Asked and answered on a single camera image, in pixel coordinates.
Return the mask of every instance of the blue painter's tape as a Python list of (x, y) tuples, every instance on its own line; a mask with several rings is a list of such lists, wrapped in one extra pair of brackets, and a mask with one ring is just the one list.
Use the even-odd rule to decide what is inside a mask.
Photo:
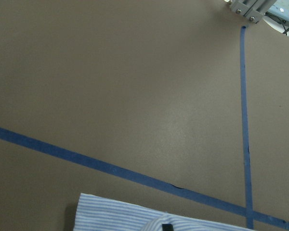
[[(104, 173), (108, 173), (117, 177), (121, 177), (126, 180), (131, 180), (133, 182), (161, 190), (166, 193), (170, 193), (188, 200), (192, 200), (198, 203), (202, 203), (205, 205), (212, 206), (214, 208), (219, 208), (227, 212), (231, 212), (243, 217), (246, 217), (246, 209), (234, 205), (229, 202), (225, 202), (210, 196), (206, 196), (191, 190), (180, 189), (169, 183), (166, 183), (161, 180), (157, 180), (152, 177), (148, 177), (146, 175), (133, 172), (128, 169), (124, 169), (118, 167), (116, 165), (112, 165), (76, 152), (72, 152), (52, 144), (48, 144), (42, 141), (38, 141), (36, 139), (0, 128), (0, 139), (4, 141), (8, 141), (41, 153), (45, 153), (48, 155), (52, 155), (54, 157), (58, 157), (79, 165), (83, 165), (95, 170), (99, 170)], [(282, 219), (275, 218), (266, 214), (253, 212), (253, 217), (255, 220), (267, 223), (273, 226), (277, 226), (286, 230), (289, 230), (289, 222), (286, 222)]]
[(253, 229), (253, 208), (249, 151), (249, 124), (247, 115), (247, 93), (246, 93), (246, 72), (245, 72), (245, 30), (241, 28), (240, 35), (240, 71), (241, 71), (241, 105), (242, 105), (242, 134), (244, 153), (244, 175), (245, 175), (245, 201), (246, 201), (246, 224), (247, 228)]

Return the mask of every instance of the black tag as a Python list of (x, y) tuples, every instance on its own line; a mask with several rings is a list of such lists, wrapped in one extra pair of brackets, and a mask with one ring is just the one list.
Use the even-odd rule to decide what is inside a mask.
[(173, 226), (171, 224), (162, 224), (163, 231), (173, 231)]

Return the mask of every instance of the blue tape line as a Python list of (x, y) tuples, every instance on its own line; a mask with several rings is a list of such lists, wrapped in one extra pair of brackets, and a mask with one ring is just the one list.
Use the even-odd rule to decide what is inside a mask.
[[(121, 177), (123, 179), (130, 180), (154, 189), (158, 189), (160, 191), (170, 193), (188, 200), (192, 200), (198, 203), (209, 205), (214, 208), (219, 208), (221, 210), (246, 217), (246, 209), (244, 207), (225, 202), (210, 196), (206, 196), (191, 190), (180, 189), (164, 181), (157, 180), (155, 178), (148, 177), (146, 175), (133, 172), (131, 170), (124, 169), (116, 165), (112, 165), (76, 152), (72, 152), (3, 128), (0, 128), (0, 139), (41, 153), (67, 160), (75, 164), (83, 165), (104, 173)], [(289, 230), (289, 222), (255, 211), (253, 212), (253, 214), (254, 219), (257, 221)]]
[(254, 229), (253, 208), (252, 208), (252, 189), (251, 189), (251, 170), (250, 170), (250, 151), (249, 151), (249, 124), (247, 115), (247, 94), (246, 94), (246, 72), (245, 72), (245, 30), (241, 28), (240, 35), (240, 71), (241, 71), (241, 104), (242, 104), (242, 133), (243, 133), (243, 152), (244, 152), (244, 175), (245, 175), (245, 201), (246, 201), (246, 226)]

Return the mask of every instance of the blue and white striped cloth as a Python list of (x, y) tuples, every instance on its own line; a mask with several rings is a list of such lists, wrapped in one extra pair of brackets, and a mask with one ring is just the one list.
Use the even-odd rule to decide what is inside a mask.
[(174, 231), (250, 231), (84, 193), (80, 195), (74, 231), (162, 231), (162, 224), (172, 224)]

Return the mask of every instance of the striped shirt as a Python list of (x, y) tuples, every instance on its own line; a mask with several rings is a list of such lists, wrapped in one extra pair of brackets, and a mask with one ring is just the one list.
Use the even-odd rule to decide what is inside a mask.
[(162, 231), (162, 224), (172, 224), (174, 231), (250, 231), (84, 193), (79, 198), (74, 231)]

